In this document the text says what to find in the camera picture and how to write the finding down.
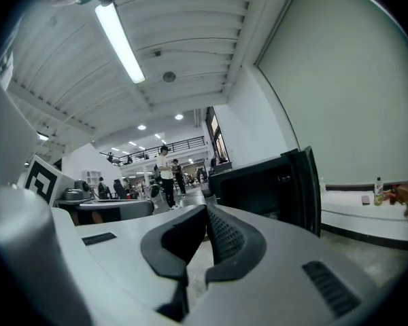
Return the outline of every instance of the plastic bottle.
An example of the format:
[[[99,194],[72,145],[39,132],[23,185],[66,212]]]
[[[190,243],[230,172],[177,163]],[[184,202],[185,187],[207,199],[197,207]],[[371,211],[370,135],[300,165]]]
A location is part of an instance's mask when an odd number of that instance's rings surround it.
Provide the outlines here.
[[[384,189],[384,184],[381,181],[381,178],[378,177],[375,183],[375,205],[381,205],[382,204],[382,199],[383,199],[383,189]]]

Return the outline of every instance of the person in white shirt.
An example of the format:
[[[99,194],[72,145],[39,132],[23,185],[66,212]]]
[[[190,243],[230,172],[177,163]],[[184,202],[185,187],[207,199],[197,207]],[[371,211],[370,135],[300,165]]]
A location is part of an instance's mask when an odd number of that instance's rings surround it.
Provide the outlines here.
[[[162,146],[160,148],[160,155],[156,159],[157,168],[160,171],[160,177],[162,178],[162,186],[165,190],[166,201],[169,206],[169,210],[178,209],[179,206],[175,204],[174,200],[174,176],[172,173],[172,166],[168,164],[166,155],[168,154],[168,147]]]

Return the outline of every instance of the person in black shirt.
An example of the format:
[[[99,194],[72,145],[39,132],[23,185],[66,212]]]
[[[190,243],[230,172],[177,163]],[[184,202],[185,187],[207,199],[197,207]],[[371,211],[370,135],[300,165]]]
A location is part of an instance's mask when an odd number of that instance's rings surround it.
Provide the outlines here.
[[[182,191],[182,194],[186,194],[186,188],[184,187],[184,180],[183,180],[183,172],[182,172],[182,166],[178,164],[178,160],[175,159],[172,161],[173,162],[173,167],[172,167],[172,173],[175,176],[175,179],[177,180],[178,187]]]

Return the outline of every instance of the gray device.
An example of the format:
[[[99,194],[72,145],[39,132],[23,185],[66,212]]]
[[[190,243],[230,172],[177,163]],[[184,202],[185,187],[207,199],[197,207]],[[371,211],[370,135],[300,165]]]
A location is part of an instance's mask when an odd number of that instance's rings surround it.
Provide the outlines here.
[[[189,310],[187,264],[206,231],[215,266]],[[0,256],[57,325],[342,325],[378,300],[317,236],[226,206],[75,227],[33,192],[0,187]]]

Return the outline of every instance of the ceiling light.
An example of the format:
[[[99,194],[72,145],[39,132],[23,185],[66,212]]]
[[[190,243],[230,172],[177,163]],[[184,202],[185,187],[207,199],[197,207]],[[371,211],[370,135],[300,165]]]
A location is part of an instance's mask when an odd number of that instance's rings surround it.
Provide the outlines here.
[[[143,76],[122,28],[115,5],[113,3],[105,7],[99,5],[95,8],[95,14],[131,80],[135,84],[145,81],[145,76]]]
[[[40,132],[38,132],[38,139],[42,140],[42,141],[47,141],[48,140],[48,135],[41,134]]]

